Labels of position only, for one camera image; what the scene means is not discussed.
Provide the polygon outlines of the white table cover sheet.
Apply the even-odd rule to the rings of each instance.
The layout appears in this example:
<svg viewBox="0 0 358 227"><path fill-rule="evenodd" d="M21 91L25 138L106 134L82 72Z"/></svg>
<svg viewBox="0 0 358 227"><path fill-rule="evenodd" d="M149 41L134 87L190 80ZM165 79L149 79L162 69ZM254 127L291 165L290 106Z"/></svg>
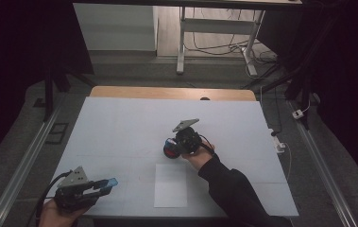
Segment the white table cover sheet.
<svg viewBox="0 0 358 227"><path fill-rule="evenodd" d="M169 159L162 148L181 120L199 121L194 130L215 146L221 162L244 173L264 210L295 217L295 206L261 106L256 101L88 97L56 171L82 166L93 181L118 185L88 211L90 217L211 218L223 211L208 184L191 165ZM187 206L154 206L157 164L186 166Z"/></svg>

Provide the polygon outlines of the white cabinet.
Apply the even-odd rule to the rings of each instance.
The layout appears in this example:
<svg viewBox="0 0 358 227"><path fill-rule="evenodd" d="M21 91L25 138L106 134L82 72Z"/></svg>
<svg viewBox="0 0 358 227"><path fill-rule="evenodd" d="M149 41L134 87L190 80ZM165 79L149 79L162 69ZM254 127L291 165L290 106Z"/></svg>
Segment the white cabinet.
<svg viewBox="0 0 358 227"><path fill-rule="evenodd" d="M74 3L74 9L89 50L157 49L156 7Z"/></svg>

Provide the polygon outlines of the white paper sheet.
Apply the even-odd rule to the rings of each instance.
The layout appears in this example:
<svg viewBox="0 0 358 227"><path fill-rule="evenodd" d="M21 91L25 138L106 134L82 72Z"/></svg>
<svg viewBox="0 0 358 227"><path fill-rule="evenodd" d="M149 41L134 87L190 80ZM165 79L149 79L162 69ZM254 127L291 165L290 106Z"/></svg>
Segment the white paper sheet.
<svg viewBox="0 0 358 227"><path fill-rule="evenodd" d="M187 206L185 165L156 165L154 206L157 208L180 208Z"/></svg>

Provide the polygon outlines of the round red ink pad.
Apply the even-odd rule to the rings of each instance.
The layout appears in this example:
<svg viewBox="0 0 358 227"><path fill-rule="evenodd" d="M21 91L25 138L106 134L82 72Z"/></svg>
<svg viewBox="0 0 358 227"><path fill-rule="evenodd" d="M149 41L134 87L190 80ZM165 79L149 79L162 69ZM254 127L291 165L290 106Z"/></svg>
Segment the round red ink pad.
<svg viewBox="0 0 358 227"><path fill-rule="evenodd" d="M180 157L180 155L176 155L172 149L166 147L163 147L163 154L169 159L177 159Z"/></svg>

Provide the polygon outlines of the person's right hand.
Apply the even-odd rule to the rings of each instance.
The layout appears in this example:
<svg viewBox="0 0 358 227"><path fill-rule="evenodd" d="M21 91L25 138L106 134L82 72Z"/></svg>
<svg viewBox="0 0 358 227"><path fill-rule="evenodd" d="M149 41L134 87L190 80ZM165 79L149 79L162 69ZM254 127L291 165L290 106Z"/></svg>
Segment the person's right hand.
<svg viewBox="0 0 358 227"><path fill-rule="evenodd" d="M211 150L214 150L214 145L204 142L196 152L191 154L182 154L181 157L187 160L195 170L200 170L213 158Z"/></svg>

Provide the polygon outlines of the wooden table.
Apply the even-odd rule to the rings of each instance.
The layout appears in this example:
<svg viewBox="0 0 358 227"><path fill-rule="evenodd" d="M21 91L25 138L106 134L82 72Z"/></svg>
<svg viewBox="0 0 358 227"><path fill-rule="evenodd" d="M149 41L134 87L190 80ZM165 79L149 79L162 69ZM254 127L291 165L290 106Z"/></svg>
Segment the wooden table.
<svg viewBox="0 0 358 227"><path fill-rule="evenodd" d="M90 92L90 97L200 100L204 96L217 101L256 100L256 96L250 90L233 89L95 86Z"/></svg>

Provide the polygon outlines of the white desk frame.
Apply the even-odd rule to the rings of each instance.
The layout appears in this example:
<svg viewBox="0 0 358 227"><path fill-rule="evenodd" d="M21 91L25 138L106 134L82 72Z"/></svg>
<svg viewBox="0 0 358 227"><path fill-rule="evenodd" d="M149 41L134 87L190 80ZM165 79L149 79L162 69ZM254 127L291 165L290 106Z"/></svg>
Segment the white desk frame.
<svg viewBox="0 0 358 227"><path fill-rule="evenodd" d="M252 21L220 20L187 18L186 7L179 8L179 49L177 61L177 74L184 72L184 35L186 32L211 33L211 34L232 34L248 35L246 47L240 48L240 53L246 63L246 70L250 76L256 76L257 71L251 58L252 47L255 43L261 22L264 17L263 10L255 11L255 18Z"/></svg>

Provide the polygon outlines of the person's left hand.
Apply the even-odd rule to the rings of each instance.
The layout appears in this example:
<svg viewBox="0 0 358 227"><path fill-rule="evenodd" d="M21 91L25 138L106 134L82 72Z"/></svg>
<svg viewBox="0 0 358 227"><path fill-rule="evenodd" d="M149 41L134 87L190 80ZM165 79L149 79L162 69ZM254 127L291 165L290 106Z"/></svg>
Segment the person's left hand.
<svg viewBox="0 0 358 227"><path fill-rule="evenodd" d="M63 213L54 200L49 200L43 205L39 227L72 227L87 211L88 208L83 208L72 213Z"/></svg>

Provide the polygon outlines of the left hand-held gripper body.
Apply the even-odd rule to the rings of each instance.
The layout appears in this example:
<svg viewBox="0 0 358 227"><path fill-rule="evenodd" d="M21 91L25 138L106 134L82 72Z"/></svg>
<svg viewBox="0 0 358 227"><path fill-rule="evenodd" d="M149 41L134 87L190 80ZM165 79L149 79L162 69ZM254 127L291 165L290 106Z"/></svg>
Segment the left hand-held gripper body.
<svg viewBox="0 0 358 227"><path fill-rule="evenodd" d="M58 184L54 200L63 211L89 208L99 198L98 188L97 182L89 181L83 167L79 166Z"/></svg>

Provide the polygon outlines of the black rectangular floor frame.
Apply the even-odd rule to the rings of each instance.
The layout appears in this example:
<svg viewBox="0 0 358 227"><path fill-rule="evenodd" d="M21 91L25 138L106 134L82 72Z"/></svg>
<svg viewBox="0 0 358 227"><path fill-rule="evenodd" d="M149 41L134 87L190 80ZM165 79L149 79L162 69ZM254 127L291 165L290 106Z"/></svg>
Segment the black rectangular floor frame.
<svg viewBox="0 0 358 227"><path fill-rule="evenodd" d="M45 140L46 144L60 145L66 135L68 123L54 123Z"/></svg>

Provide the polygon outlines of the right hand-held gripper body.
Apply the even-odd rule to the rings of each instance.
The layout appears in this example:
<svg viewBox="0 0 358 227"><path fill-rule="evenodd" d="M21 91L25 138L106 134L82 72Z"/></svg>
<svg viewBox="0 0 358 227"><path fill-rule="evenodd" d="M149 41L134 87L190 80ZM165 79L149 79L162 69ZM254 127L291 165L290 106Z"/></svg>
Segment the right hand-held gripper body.
<svg viewBox="0 0 358 227"><path fill-rule="evenodd" d="M174 141L180 154L190 154L196 152L202 144L200 135L192 128L199 119L181 120L173 129L176 134Z"/></svg>

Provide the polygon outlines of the black metal stand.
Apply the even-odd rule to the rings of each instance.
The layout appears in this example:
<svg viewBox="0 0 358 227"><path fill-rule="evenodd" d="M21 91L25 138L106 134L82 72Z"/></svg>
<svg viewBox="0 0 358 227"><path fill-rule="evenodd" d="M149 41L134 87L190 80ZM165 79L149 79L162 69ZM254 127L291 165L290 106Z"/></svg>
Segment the black metal stand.
<svg viewBox="0 0 358 227"><path fill-rule="evenodd" d="M301 125L309 130L308 124L308 110L310 108L310 93L311 93L311 80L314 59L321 46L324 44L326 37L330 34L332 27L338 19L339 12L337 9L323 9L319 20L314 22L316 27L314 35L309 41L305 41L302 48L299 48L294 56L298 55L298 64L292 70L287 70L286 74L267 85L259 88L260 95L277 88L279 85L289 81L284 96L287 100L295 99L301 94L301 116L298 121Z"/></svg>
<svg viewBox="0 0 358 227"><path fill-rule="evenodd" d="M51 114L54 112L54 89L53 86L56 86L57 89L62 93L67 93L71 89L71 84L67 76L73 76L74 78L80 80L81 82L87 84L91 88L96 86L96 83L86 77L84 74L79 73L77 70L66 64L54 64L50 66L45 71L44 76L44 86L45 86L45 114L43 121L50 119Z"/></svg>

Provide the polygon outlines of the white power strip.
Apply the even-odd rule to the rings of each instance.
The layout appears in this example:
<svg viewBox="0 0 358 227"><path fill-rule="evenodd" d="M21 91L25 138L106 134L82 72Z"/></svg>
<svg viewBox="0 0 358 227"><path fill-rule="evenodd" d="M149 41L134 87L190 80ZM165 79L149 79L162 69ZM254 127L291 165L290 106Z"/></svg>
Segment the white power strip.
<svg viewBox="0 0 358 227"><path fill-rule="evenodd" d="M273 147L276 149L278 153L284 153L286 149L286 145L279 140L278 134L279 133L277 131L273 131L272 129L270 129L270 135L272 137Z"/></svg>

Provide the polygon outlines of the metal floor rail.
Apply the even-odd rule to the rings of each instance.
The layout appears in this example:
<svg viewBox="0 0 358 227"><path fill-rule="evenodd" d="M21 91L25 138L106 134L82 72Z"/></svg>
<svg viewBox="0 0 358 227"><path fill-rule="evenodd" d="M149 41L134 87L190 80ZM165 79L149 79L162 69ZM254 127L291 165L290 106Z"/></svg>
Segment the metal floor rail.
<svg viewBox="0 0 358 227"><path fill-rule="evenodd" d="M299 119L295 119L295 123L297 125L300 136L310 153L312 161L315 164L315 168L319 174L319 177L325 185L328 195L332 199L333 207L335 208L343 226L358 227L358 223L350 210L349 204L347 203L343 193L334 180L334 177L329 170L324 157L322 156L320 149L315 142L314 137Z"/></svg>
<svg viewBox="0 0 358 227"><path fill-rule="evenodd" d="M39 131L35 134L34 139L28 146L20 164L11 176L9 183L6 186L3 194L0 197L0 227L3 226L9 211L16 201L17 196L22 189L24 182L28 176L29 171L33 167L48 133L54 125L62 105L62 100L55 104L54 111L49 118L41 124Z"/></svg>

